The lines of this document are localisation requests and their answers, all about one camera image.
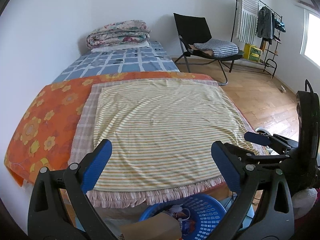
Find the white tissue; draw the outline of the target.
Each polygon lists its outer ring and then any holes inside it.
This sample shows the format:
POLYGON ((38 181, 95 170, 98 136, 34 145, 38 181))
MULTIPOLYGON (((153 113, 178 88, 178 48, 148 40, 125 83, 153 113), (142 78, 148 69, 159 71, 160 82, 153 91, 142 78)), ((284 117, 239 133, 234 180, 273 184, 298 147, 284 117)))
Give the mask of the white tissue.
POLYGON ((183 210, 183 207, 182 205, 173 205, 170 209, 169 209, 169 212, 170 214, 172 215, 172 217, 176 216, 177 213, 180 213, 182 212, 183 210))

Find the blue plastic laundry basket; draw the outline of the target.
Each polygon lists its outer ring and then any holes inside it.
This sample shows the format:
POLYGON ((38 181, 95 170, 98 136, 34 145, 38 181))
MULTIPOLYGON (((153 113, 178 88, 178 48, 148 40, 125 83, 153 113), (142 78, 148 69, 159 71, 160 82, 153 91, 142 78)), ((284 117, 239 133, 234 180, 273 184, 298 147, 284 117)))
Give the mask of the blue plastic laundry basket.
POLYGON ((183 207, 183 215, 177 220, 181 224, 182 239, 206 239, 226 214, 223 205, 215 198, 206 194, 195 194, 187 198, 154 204, 142 213, 139 221, 161 212, 170 215, 169 209, 173 205, 180 204, 183 207))

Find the orange floral bedsheet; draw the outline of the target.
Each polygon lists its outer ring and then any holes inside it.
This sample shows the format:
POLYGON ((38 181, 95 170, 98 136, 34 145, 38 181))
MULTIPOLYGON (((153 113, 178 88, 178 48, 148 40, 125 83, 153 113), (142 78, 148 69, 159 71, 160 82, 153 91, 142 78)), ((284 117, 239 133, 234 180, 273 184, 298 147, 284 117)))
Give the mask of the orange floral bedsheet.
POLYGON ((215 179, 213 142, 253 150, 245 122, 210 77, 134 72, 84 77, 44 87, 19 123, 5 165, 36 180, 42 167, 64 169, 103 139, 112 155, 95 189, 172 189, 215 179))

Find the black clothes rack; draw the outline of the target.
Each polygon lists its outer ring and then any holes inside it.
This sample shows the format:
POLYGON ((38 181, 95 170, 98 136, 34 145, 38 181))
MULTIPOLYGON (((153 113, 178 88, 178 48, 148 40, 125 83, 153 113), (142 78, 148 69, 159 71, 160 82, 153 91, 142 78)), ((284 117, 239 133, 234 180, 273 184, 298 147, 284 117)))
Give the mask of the black clothes rack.
POLYGON ((241 61, 247 68, 274 77, 276 57, 285 33, 283 17, 261 0, 235 0, 231 40, 244 44, 241 61))

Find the yellow green box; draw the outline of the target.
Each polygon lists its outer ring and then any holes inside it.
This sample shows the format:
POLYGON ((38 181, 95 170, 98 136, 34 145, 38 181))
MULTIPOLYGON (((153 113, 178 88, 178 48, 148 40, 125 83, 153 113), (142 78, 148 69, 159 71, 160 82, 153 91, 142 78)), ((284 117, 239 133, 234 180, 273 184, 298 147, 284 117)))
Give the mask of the yellow green box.
POLYGON ((246 43, 244 46, 243 58, 252 62, 259 62, 261 58, 262 50, 254 45, 246 43))

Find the checkered chair cushion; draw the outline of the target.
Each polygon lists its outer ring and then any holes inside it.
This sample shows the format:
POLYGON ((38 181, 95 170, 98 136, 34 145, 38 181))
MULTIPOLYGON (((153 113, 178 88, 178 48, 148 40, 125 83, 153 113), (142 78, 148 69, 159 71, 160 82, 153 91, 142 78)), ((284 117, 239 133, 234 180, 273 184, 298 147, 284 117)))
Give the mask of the checkered chair cushion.
POLYGON ((211 38, 205 43, 195 43, 193 46, 210 56, 224 58, 234 56, 239 52, 239 48, 233 42, 217 40, 211 38))

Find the brown cardboard piece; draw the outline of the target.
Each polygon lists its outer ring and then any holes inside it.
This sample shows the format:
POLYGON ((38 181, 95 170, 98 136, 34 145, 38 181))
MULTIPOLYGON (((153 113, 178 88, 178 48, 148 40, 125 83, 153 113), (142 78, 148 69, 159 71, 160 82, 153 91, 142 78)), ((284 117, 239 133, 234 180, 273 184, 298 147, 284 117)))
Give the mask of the brown cardboard piece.
POLYGON ((120 227, 124 239, 137 240, 176 240, 182 238, 179 221, 167 213, 120 227))

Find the window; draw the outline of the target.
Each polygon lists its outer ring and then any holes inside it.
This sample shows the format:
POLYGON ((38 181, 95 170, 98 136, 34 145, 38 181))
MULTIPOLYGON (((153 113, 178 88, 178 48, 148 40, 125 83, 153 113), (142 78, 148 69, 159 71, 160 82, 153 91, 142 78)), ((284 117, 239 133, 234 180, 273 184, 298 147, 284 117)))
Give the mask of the window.
POLYGON ((300 54, 319 68, 319 16, 304 10, 304 30, 300 54))

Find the dark hanging jacket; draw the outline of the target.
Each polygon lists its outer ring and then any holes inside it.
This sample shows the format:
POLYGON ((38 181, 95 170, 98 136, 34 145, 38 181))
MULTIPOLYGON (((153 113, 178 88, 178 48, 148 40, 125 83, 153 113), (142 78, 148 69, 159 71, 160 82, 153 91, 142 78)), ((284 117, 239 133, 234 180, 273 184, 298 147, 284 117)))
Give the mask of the dark hanging jacket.
POLYGON ((272 44, 274 36, 274 13, 268 7, 258 12, 257 37, 272 44))

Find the black folding chair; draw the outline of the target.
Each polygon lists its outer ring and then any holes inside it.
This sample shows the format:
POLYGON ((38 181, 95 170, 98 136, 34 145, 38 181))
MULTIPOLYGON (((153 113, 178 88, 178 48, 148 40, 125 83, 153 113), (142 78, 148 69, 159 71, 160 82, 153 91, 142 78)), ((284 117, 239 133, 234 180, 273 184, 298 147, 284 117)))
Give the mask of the black folding chair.
POLYGON ((182 55, 174 62, 178 63, 180 59, 184 59, 188 71, 190 71, 188 58, 191 56, 207 59, 209 63, 217 62, 225 78, 219 85, 227 85, 225 62, 231 62, 228 67, 231 70, 234 62, 243 58, 244 52, 233 42, 214 39, 204 17, 174 13, 174 20, 182 50, 182 55))

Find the blue checkered bedsheet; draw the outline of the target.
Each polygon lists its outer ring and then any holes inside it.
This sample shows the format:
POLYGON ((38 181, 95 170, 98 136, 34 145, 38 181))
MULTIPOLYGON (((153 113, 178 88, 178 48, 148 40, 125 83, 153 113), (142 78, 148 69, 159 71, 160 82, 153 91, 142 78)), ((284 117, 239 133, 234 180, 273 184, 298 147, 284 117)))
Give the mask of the blue checkered bedsheet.
POLYGON ((87 52, 68 66, 53 82, 104 74, 130 72, 178 72, 176 64, 157 41, 147 47, 87 52))

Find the striped hanging towel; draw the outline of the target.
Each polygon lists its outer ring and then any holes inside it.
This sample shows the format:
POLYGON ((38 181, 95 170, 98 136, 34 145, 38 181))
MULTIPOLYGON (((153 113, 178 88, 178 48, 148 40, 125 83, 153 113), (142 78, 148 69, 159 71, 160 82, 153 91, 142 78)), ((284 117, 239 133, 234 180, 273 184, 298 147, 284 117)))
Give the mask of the striped hanging towel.
POLYGON ((236 38, 253 44, 258 24, 259 0, 238 0, 238 22, 236 38))

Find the folded floral quilt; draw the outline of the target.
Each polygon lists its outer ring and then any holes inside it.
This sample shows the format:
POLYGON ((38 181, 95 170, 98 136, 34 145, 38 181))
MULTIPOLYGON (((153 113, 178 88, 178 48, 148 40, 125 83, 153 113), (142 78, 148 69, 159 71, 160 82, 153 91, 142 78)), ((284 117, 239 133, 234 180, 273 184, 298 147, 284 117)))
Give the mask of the folded floral quilt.
POLYGON ((104 25, 86 37, 88 49, 117 46, 121 44, 141 44, 150 38, 151 30, 142 20, 129 20, 104 25))

